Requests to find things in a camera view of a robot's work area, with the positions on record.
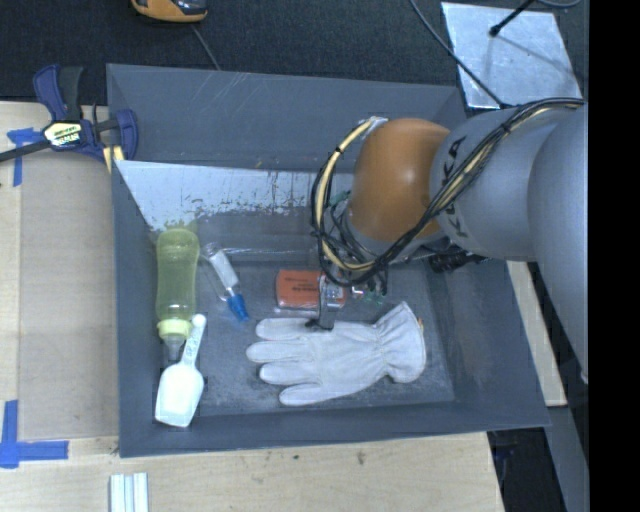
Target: bottle cap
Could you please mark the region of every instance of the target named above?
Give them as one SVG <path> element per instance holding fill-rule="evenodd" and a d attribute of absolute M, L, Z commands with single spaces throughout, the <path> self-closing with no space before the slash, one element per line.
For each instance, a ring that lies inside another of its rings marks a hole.
<path fill-rule="evenodd" d="M 244 297 L 241 294 L 232 295 L 227 299 L 227 304 L 229 305 L 229 309 L 233 311 L 233 314 L 236 315 L 236 318 L 241 322 L 245 320 L 249 320 L 249 314 L 247 313 L 247 309 L 244 305 Z"/>
<path fill-rule="evenodd" d="M 170 336 L 180 336 L 187 339 L 191 334 L 191 322 L 181 318 L 169 318 L 158 322 L 158 334 L 164 340 Z"/>

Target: yellow-green bottle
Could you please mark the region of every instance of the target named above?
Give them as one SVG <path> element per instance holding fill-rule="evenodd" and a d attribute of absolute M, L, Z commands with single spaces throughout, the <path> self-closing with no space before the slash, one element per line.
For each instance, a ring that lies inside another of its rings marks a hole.
<path fill-rule="evenodd" d="M 169 359 L 177 359 L 180 347 L 191 332 L 196 313 L 196 267 L 200 255 L 198 237 L 185 228 L 169 228 L 156 245 L 158 333 L 169 349 Z"/>

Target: blue tape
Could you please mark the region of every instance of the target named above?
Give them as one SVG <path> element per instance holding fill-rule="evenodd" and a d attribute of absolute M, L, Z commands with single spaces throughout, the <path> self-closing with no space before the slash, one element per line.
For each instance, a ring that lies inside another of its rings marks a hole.
<path fill-rule="evenodd" d="M 7 137 L 13 142 L 17 148 L 24 144 L 32 144 L 44 140 L 44 136 L 33 128 L 22 128 L 20 130 L 10 130 Z M 13 165 L 13 186 L 17 187 L 22 183 L 22 157 L 16 158 Z"/>
<path fill-rule="evenodd" d="M 68 459 L 69 441 L 18 441 L 18 401 L 4 404 L 0 468 L 15 469 L 22 461 Z"/>

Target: label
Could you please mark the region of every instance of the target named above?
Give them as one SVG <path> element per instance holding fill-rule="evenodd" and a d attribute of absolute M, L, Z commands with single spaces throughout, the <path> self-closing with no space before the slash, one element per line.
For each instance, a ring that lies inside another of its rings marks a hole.
<path fill-rule="evenodd" d="M 82 144 L 82 126 L 78 123 L 53 123 L 44 131 L 45 138 L 56 148 Z"/>

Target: black cable on floor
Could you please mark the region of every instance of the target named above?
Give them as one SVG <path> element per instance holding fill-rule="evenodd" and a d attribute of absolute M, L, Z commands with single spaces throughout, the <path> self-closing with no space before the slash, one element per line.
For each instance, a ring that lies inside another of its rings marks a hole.
<path fill-rule="evenodd" d="M 218 64 L 218 61 L 216 60 L 215 56 L 213 55 L 213 53 L 209 49 L 209 45 L 204 40 L 204 37 L 202 37 L 202 34 L 200 33 L 200 31 L 196 28 L 195 25 L 190 25 L 190 27 L 191 27 L 191 30 L 193 30 L 193 33 L 198 38 L 198 41 L 200 41 L 200 44 L 204 48 L 204 51 L 207 52 L 207 55 L 209 56 L 209 60 L 213 64 L 213 67 L 216 68 L 218 71 L 222 71 L 222 69 L 220 68 L 220 65 Z"/>
<path fill-rule="evenodd" d="M 453 53 L 453 51 L 451 50 L 451 48 L 449 48 L 449 46 L 447 46 L 447 43 L 444 42 L 444 40 L 436 33 L 436 31 L 434 30 L 434 28 L 431 26 L 431 24 L 427 21 L 427 19 L 424 17 L 424 15 L 422 14 L 422 12 L 420 11 L 420 9 L 418 8 L 418 6 L 416 5 L 414 0 L 409 0 L 409 3 L 411 4 L 411 7 L 413 7 L 413 10 L 416 12 L 416 14 L 418 15 L 418 17 L 420 18 L 420 20 L 422 21 L 422 23 L 424 24 L 425 27 L 427 27 L 427 30 L 431 33 L 431 35 L 433 36 L 433 38 L 440 43 L 440 46 L 442 46 L 445 51 L 449 54 L 450 57 L 452 57 L 457 63 L 458 65 L 465 71 L 465 73 L 467 73 L 467 75 L 469 75 L 471 77 L 471 79 L 477 83 L 490 97 L 491 99 L 493 99 L 493 101 L 495 101 L 498 106 L 502 109 L 502 108 L 508 108 L 508 107 L 512 107 L 513 105 L 509 105 L 508 103 L 503 102 L 500 98 L 498 98 L 493 91 L 491 91 L 491 89 L 489 89 L 476 75 L 473 74 L 473 72 L 464 64 L 464 62 L 462 62 L 455 53 Z"/>

